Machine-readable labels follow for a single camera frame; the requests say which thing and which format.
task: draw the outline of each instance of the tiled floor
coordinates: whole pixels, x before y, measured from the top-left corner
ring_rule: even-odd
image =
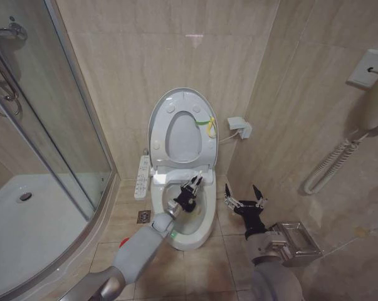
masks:
[[[243,220],[223,203],[225,176],[217,177],[217,216],[214,230],[202,247],[178,251],[164,244],[136,284],[128,285],[117,300],[250,301],[251,264],[244,247]],[[88,271],[108,267],[119,243],[142,225],[137,213],[151,209],[151,200],[133,198],[135,181],[123,181],[112,215],[97,249],[45,301],[58,298]]]

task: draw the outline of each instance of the toilet lid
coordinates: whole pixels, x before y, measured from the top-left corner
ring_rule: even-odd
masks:
[[[207,122],[214,117],[208,101],[189,88],[167,92],[158,101],[149,124],[149,152],[152,167],[160,166],[191,169],[200,166],[212,168],[218,153],[218,127],[210,137]]]

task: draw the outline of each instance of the bidet control panel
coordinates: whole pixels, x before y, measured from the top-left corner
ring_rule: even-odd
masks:
[[[149,186],[150,156],[142,155],[140,158],[139,171],[137,173],[136,187],[134,189],[134,198],[141,200],[145,198]]]

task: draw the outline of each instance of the beige floor tile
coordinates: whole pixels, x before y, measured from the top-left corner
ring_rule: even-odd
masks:
[[[228,184],[228,187],[231,188],[228,182],[228,178],[224,174],[219,174],[216,176],[216,198],[223,199],[225,198],[225,184]]]
[[[164,243],[136,283],[135,298],[179,296],[184,290],[183,252]]]
[[[71,289],[76,283],[78,283],[89,271],[90,266],[93,261],[95,254],[96,246],[94,246],[88,255],[83,259],[80,266],[71,274],[65,277],[61,282],[59,287],[49,293],[45,298],[42,298],[41,301],[55,301],[59,300],[69,289]]]
[[[119,249],[119,243],[99,243],[90,272],[100,272],[108,268]],[[117,300],[130,300],[134,297],[135,284],[126,285]]]
[[[186,301],[186,296],[134,299],[136,301]]]
[[[221,236],[221,227],[219,226],[219,220],[218,220],[218,215],[215,214],[215,219],[214,219],[214,229],[211,232],[210,236]]]
[[[236,292],[205,293],[202,295],[187,295],[186,301],[237,301]]]
[[[144,210],[146,202],[115,204],[107,228],[100,238],[101,243],[118,243],[131,237],[143,224],[137,224],[137,215]]]
[[[255,297],[251,290],[240,290],[238,291],[239,301],[254,301]]]
[[[229,235],[224,236],[224,242],[236,289],[249,290],[253,264],[246,252],[246,238],[244,235]]]
[[[222,236],[208,238],[202,247],[184,252],[186,294],[234,290]]]
[[[216,208],[222,235],[244,234],[246,228],[244,227],[243,218],[233,210],[230,210],[224,204],[223,199],[216,200]]]

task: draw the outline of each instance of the shower enclosure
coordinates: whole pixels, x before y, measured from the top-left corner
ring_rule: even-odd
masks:
[[[60,270],[117,178],[55,1],[0,0],[0,300]]]

